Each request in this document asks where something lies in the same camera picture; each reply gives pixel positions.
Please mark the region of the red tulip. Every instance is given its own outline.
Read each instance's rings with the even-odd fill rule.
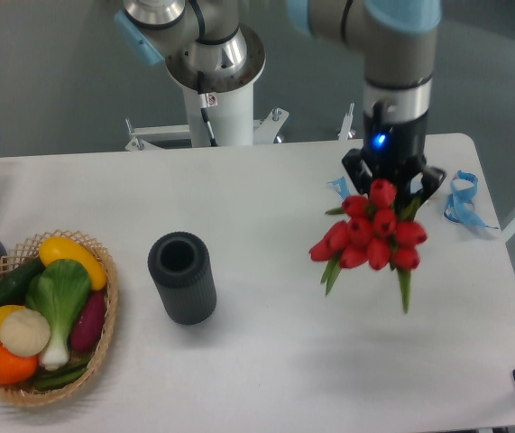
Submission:
[[[401,246],[412,248],[417,244],[423,244],[428,239],[428,234],[420,223],[415,221],[401,221],[398,224],[395,239]]]
[[[311,260],[314,262],[326,262],[334,256],[336,252],[331,249],[329,242],[325,239],[313,245],[309,250]]]
[[[373,225],[367,218],[351,218],[347,229],[352,245],[357,248],[365,248],[373,238]]]
[[[398,218],[389,208],[378,210],[373,217],[373,228],[375,229],[375,233],[381,237],[393,235],[397,224]]]
[[[391,260],[398,268],[405,271],[416,269],[419,266],[418,250],[402,246],[393,254]]]
[[[390,245],[384,239],[374,237],[369,245],[367,245],[367,258],[369,265],[374,268],[374,270],[379,271],[390,262]]]
[[[377,179],[372,183],[369,199],[379,209],[390,207],[395,200],[395,187],[385,179]]]
[[[339,267],[342,269],[350,269],[360,264],[367,262],[367,252],[359,248],[355,248],[353,245],[349,245],[345,248],[341,259],[339,260]]]
[[[345,213],[350,217],[369,217],[365,206],[369,203],[366,196],[349,196],[341,204]]]
[[[351,243],[347,223],[345,221],[335,223],[334,226],[329,229],[324,239],[328,242],[329,248],[333,251],[344,250]]]
[[[325,235],[323,236],[323,238],[325,240],[329,239],[333,233],[335,233],[337,230],[339,230],[339,226],[342,226],[342,225],[346,225],[347,226],[347,223],[345,221],[337,221],[335,224],[333,224],[331,226],[331,228],[329,230],[327,230],[327,233],[325,233]]]

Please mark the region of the cable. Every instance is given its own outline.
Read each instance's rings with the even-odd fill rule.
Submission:
[[[197,73],[197,93],[199,95],[203,95],[203,91],[201,90],[201,82],[203,80],[203,72],[199,71]],[[211,147],[218,147],[217,140],[215,139],[215,134],[213,134],[213,127],[211,126],[211,122],[209,121],[209,114],[207,109],[201,107],[201,117],[203,118],[203,122],[205,122],[205,126],[207,128],[207,133],[209,134],[209,142],[211,143]]]

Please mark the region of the blue led light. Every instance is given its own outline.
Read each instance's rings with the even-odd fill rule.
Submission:
[[[375,149],[381,149],[385,142],[387,142],[386,134],[377,134],[373,137],[373,147]]]

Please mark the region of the orange fruit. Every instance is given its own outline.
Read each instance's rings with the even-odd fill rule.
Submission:
[[[37,355],[22,358],[11,354],[6,347],[0,345],[0,385],[25,381],[37,371],[38,365]]]

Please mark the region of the white table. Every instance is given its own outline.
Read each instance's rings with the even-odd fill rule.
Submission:
[[[515,278],[498,230],[418,213],[429,232],[409,314],[394,272],[342,272],[327,298],[308,249],[336,221],[326,182],[352,142],[0,159],[0,239],[56,228],[99,239],[121,308],[101,374],[46,410],[0,403],[0,431],[396,433],[515,425]],[[428,160],[480,179],[474,143],[428,137]],[[156,239],[205,241],[217,286],[206,322],[166,315],[147,271]]]

